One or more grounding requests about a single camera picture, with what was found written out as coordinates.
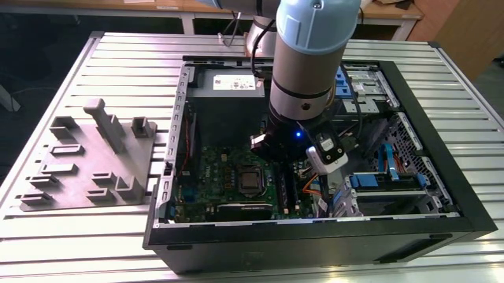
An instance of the metal table surface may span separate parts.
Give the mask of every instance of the metal table surface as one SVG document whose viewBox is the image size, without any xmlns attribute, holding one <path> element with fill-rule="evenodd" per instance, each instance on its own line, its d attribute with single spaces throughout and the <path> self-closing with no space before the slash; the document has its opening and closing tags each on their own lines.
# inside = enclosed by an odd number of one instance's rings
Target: metal table surface
<svg viewBox="0 0 504 283">
<path fill-rule="evenodd" d="M 82 106 L 102 97 L 123 121 L 147 116 L 158 123 L 151 174 L 162 158 L 182 55 L 241 55 L 243 39 L 227 48 L 214 36 L 99 33 L 91 37 L 0 188 L 0 278 L 15 282 L 225 281 L 497 282 L 504 279 L 503 121 L 441 49 L 424 42 L 350 41 L 345 59 L 396 62 L 438 130 L 499 231 L 456 243 L 404 264 L 336 266 L 261 272 L 175 275 L 142 249 L 147 200 L 139 206 L 25 213 L 15 198 L 28 187 L 53 140 L 55 115 L 91 122 Z M 152 190 L 155 178 L 150 179 Z"/>
</svg>

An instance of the white paper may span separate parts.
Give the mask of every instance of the white paper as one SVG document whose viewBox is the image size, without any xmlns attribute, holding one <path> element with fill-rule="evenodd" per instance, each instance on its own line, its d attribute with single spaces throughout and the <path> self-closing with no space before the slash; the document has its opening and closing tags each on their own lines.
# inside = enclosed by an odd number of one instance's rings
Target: white paper
<svg viewBox="0 0 504 283">
<path fill-rule="evenodd" d="M 254 75 L 215 75 L 214 90 L 255 90 Z"/>
<path fill-rule="evenodd" d="M 328 211 L 328 204 L 322 200 L 322 198 L 318 199 L 318 206 L 320 208 L 326 212 Z"/>
<path fill-rule="evenodd" d="M 123 1 L 126 4 L 155 2 L 155 0 L 123 0 Z"/>
</svg>

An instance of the motherboard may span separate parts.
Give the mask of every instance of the motherboard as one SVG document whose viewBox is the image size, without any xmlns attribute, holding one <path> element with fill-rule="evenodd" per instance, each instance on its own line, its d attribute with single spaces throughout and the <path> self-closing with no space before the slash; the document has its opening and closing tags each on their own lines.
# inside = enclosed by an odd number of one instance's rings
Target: motherboard
<svg viewBox="0 0 504 283">
<path fill-rule="evenodd" d="M 301 181 L 298 172 L 305 164 L 289 166 L 295 182 Z M 299 195 L 289 208 L 279 179 L 275 166 L 254 155 L 249 147 L 203 147 L 197 184 L 178 189 L 175 221 L 243 221 L 249 215 L 267 220 L 313 217 L 310 195 Z"/>
</svg>

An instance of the orange wire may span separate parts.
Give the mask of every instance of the orange wire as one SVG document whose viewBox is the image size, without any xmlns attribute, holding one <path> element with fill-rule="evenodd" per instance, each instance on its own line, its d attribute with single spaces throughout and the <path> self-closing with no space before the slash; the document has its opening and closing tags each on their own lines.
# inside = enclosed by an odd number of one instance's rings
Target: orange wire
<svg viewBox="0 0 504 283">
<path fill-rule="evenodd" d="M 405 169 L 404 169 L 404 166 L 402 166 L 402 163 L 401 163 L 401 160 L 397 156 L 394 156 L 394 161 L 397 163 L 397 169 L 401 173 L 405 173 Z"/>
<path fill-rule="evenodd" d="M 318 174 L 314 174 L 314 176 L 311 177 L 310 181 L 307 181 L 305 187 L 302 188 L 302 192 L 303 193 L 314 193 L 316 195 L 320 195 L 321 192 L 316 191 L 316 190 L 309 190 L 307 187 L 310 186 L 310 184 L 313 183 L 313 181 L 317 179 L 318 177 Z"/>
</svg>

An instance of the cable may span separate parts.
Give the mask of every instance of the cable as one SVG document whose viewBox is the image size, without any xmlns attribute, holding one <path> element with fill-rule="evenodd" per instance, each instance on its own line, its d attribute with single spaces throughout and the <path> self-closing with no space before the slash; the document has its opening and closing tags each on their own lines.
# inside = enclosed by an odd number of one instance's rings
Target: cable
<svg viewBox="0 0 504 283">
<path fill-rule="evenodd" d="M 361 10 L 361 25 L 364 25 L 364 10 L 361 7 L 360 7 L 360 10 Z"/>
<path fill-rule="evenodd" d="M 305 187 L 302 188 L 302 192 L 303 192 L 303 193 L 313 193 L 313 194 L 316 194 L 316 195 L 321 195 L 321 192 L 318 192 L 318 191 L 316 191 L 316 190 L 309 190 L 309 189 L 307 189 L 309 186 L 310 186 L 310 184 L 313 183 L 313 181 L 317 179 L 317 177 L 318 177 L 318 174 L 316 173 L 314 176 L 311 177 L 310 181 L 307 181 Z"/>
<path fill-rule="evenodd" d="M 402 162 L 401 162 L 401 159 L 400 159 L 400 156 L 397 154 L 394 154 L 394 161 L 397 163 L 397 170 L 400 171 L 400 173 L 405 173 L 406 170 L 404 168 L 404 165 L 402 165 Z"/>
<path fill-rule="evenodd" d="M 310 172 L 310 170 L 313 169 L 311 166 L 309 166 L 306 169 L 303 169 L 302 171 L 299 170 L 299 174 L 301 175 L 305 175 L 307 172 Z"/>
<path fill-rule="evenodd" d="M 265 188 L 265 191 L 263 191 L 263 193 L 259 195 L 259 197 L 263 196 L 263 195 L 266 194 L 266 192 L 267 192 L 267 186 L 265 186 L 263 188 Z"/>
<path fill-rule="evenodd" d="M 251 56 L 250 56 L 250 66 L 251 66 L 251 73 L 254 74 L 255 77 L 261 77 L 261 73 L 255 70 L 255 52 L 258 51 L 258 48 L 259 48 L 259 41 L 262 40 L 267 30 L 273 27 L 274 23 L 275 23 L 275 20 L 273 19 L 254 41 L 254 47 L 251 49 Z"/>
<path fill-rule="evenodd" d="M 231 14 L 233 14 L 233 18 L 235 18 L 235 17 L 237 17 L 237 14 L 235 14 L 234 11 L 231 11 Z M 241 34 L 245 33 L 245 32 L 243 32 L 243 29 L 242 29 L 242 27 L 241 27 L 239 25 L 238 25 L 238 31 L 239 31 Z"/>
<path fill-rule="evenodd" d="M 223 45 L 226 47 L 230 47 L 233 45 L 234 40 L 235 40 L 241 17 L 242 17 L 242 13 L 241 12 L 238 13 L 237 16 L 235 16 L 235 13 L 233 12 L 233 20 L 229 22 L 227 27 L 225 28 L 223 32 L 219 34 L 219 37 L 222 37 L 222 43 L 223 43 Z M 235 28 L 233 30 L 231 40 L 230 40 L 229 43 L 226 43 L 225 34 L 226 34 L 226 32 L 227 32 L 227 30 L 231 27 L 231 25 L 233 25 L 234 22 L 235 22 Z"/>
<path fill-rule="evenodd" d="M 322 209 L 322 211 L 324 211 L 322 217 L 328 217 L 328 214 L 329 214 L 329 211 L 330 211 L 328 175 L 321 175 L 318 177 L 318 182 L 320 182 L 320 187 L 321 187 L 322 201 L 326 203 L 326 209 Z"/>
<path fill-rule="evenodd" d="M 11 111 L 16 112 L 15 110 L 15 96 L 11 94 Z"/>
</svg>

